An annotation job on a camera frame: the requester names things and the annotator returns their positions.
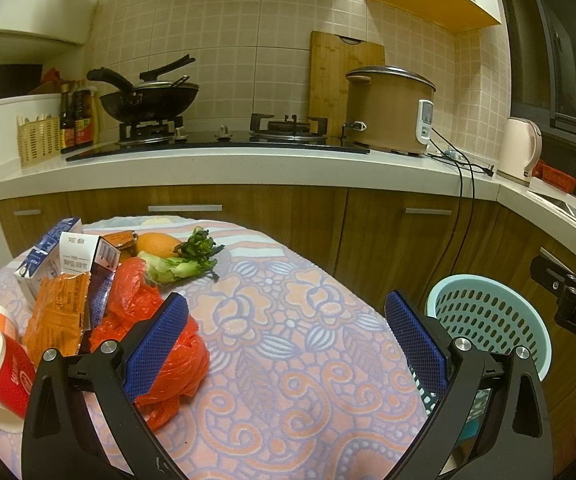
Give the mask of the orange snack packet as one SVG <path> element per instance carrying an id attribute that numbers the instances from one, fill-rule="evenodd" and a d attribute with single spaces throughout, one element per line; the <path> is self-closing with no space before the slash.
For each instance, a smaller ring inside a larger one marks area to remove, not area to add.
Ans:
<path id="1" fill-rule="evenodd" d="M 57 349 L 63 356 L 76 356 L 84 333 L 90 272 L 60 274 L 41 282 L 33 313 L 22 344 L 35 368 L 43 353 Z"/>

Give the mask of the blue white milk carton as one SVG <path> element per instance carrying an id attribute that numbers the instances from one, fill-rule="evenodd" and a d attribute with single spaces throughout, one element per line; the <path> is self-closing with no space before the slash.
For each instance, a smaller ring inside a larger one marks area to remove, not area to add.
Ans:
<path id="1" fill-rule="evenodd" d="M 44 278 L 56 278 L 61 273 L 60 237 L 62 233 L 81 234 L 80 218 L 64 218 L 52 226 L 30 249 L 14 275 L 24 298 L 33 304 Z"/>

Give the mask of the white dark small carton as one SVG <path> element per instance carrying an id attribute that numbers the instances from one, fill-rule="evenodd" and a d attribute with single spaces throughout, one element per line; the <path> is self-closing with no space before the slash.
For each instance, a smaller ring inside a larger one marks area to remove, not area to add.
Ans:
<path id="1" fill-rule="evenodd" d="M 106 312 L 120 252 L 102 236 L 63 232 L 59 240 L 60 269 L 65 274 L 90 274 L 84 327 L 92 330 Z"/>

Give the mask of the orange peel large piece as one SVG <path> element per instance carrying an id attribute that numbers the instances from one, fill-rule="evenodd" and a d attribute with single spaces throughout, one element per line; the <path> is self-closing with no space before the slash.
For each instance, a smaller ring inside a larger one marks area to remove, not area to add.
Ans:
<path id="1" fill-rule="evenodd" d="M 139 234 L 135 244 L 135 252 L 148 252 L 160 258 L 176 257 L 175 248 L 181 244 L 172 235 L 158 232 L 147 232 Z"/>

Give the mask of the green bok choy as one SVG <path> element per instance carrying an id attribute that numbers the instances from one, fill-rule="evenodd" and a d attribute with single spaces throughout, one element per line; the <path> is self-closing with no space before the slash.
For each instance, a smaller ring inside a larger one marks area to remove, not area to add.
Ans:
<path id="1" fill-rule="evenodd" d="M 197 226 L 187 240 L 169 250 L 168 256 L 163 256 L 162 248 L 156 255 L 154 248 L 147 246 L 139 249 L 137 257 L 146 262 L 146 274 L 152 283 L 167 286 L 204 275 L 217 281 L 216 255 L 223 249 L 224 245 L 216 244 L 208 229 Z"/>

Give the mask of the light blue perforated basket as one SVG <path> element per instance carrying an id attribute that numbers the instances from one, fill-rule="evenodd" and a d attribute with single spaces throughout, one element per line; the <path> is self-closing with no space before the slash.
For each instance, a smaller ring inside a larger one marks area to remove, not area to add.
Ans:
<path id="1" fill-rule="evenodd" d="M 550 369 L 550 336 L 537 310 L 510 287 L 481 275 L 456 274 L 439 281 L 425 304 L 452 338 L 464 337 L 478 350 L 509 354 L 525 348 L 539 379 Z"/>

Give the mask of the steel sink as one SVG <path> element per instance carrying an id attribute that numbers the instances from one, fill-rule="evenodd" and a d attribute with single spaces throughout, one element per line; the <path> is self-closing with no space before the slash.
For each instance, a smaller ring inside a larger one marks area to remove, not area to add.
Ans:
<path id="1" fill-rule="evenodd" d="M 566 216 L 568 216 L 568 218 L 570 218 L 576 222 L 576 208 L 573 207 L 572 205 L 568 204 L 564 200 L 560 200 L 560 198 L 555 198 L 555 197 L 551 197 L 548 195 L 544 195 L 542 193 L 535 193 L 532 191 L 530 191 L 530 194 L 539 198 L 543 202 L 547 202 L 548 204 L 550 204 L 551 206 L 556 208 L 558 211 L 561 211 L 562 214 L 565 214 Z"/>

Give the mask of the red dish rack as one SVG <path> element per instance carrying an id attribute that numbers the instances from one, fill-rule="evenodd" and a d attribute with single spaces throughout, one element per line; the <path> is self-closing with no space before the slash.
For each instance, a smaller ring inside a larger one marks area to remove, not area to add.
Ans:
<path id="1" fill-rule="evenodd" d="M 537 165 L 533 169 L 533 176 L 566 194 L 572 194 L 576 188 L 576 179 L 574 177 L 545 164 L 542 160 L 538 160 Z"/>

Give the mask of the white electric kettle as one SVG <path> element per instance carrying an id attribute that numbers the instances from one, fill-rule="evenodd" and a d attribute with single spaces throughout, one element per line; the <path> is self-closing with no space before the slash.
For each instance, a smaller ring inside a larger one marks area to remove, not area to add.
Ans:
<path id="1" fill-rule="evenodd" d="M 542 132 L 530 119 L 509 117 L 504 126 L 497 174 L 524 186 L 542 154 Z"/>

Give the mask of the woven utensil basket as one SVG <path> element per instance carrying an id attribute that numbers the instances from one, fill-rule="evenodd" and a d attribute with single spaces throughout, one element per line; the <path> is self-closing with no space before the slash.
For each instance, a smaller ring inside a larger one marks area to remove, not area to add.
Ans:
<path id="1" fill-rule="evenodd" d="M 17 116 L 17 143 L 20 166 L 28 168 L 60 155 L 59 119 L 40 115 L 30 122 Z"/>

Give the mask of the red label sauce bottle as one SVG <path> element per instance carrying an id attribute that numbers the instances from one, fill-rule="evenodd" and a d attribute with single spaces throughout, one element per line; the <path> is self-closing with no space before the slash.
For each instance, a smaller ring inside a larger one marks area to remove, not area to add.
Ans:
<path id="1" fill-rule="evenodd" d="M 84 81 L 79 80 L 72 94 L 72 112 L 75 125 L 75 146 L 84 148 L 93 144 L 93 95 Z"/>

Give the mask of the wooden cutting board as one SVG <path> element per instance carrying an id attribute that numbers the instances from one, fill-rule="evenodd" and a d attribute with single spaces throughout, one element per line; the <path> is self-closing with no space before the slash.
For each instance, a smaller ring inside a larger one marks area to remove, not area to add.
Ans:
<path id="1" fill-rule="evenodd" d="M 384 64 L 385 50 L 382 44 L 329 32 L 311 32 L 309 116 L 327 119 L 328 144 L 341 144 L 349 91 L 346 73 L 361 66 Z"/>

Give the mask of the dark sauce bottle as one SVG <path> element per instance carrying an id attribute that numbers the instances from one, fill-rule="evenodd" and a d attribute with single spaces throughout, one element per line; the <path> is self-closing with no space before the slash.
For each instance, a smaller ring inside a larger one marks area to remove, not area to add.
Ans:
<path id="1" fill-rule="evenodd" d="M 59 134 L 60 151 L 69 153 L 75 149 L 75 122 L 70 105 L 69 85 L 61 84 L 61 97 L 59 106 Z"/>

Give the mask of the black gas stove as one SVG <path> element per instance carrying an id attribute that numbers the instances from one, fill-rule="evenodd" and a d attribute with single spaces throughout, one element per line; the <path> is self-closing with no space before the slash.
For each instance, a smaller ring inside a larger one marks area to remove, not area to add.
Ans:
<path id="1" fill-rule="evenodd" d="M 304 148 L 340 153 L 368 154 L 369 148 L 351 145 L 343 140 L 333 145 L 327 137 L 328 119 L 285 115 L 277 119 L 270 114 L 253 113 L 248 130 L 230 129 L 226 125 L 214 131 L 188 132 L 183 117 L 168 122 L 121 124 L 119 140 L 90 148 L 66 157 L 67 162 L 102 156 L 175 150 L 175 148 Z"/>

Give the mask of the black wok on stove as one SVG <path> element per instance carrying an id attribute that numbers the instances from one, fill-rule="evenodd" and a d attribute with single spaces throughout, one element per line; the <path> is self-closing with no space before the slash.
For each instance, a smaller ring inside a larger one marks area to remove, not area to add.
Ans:
<path id="1" fill-rule="evenodd" d="M 128 125 L 163 122 L 181 116 L 195 101 L 199 86 L 189 82 L 188 76 L 175 81 L 160 80 L 159 77 L 195 61 L 196 58 L 186 54 L 173 63 L 141 72 L 139 84 L 132 84 L 107 67 L 89 70 L 86 78 L 116 88 L 116 91 L 102 96 L 100 102 L 104 111 L 117 122 Z"/>

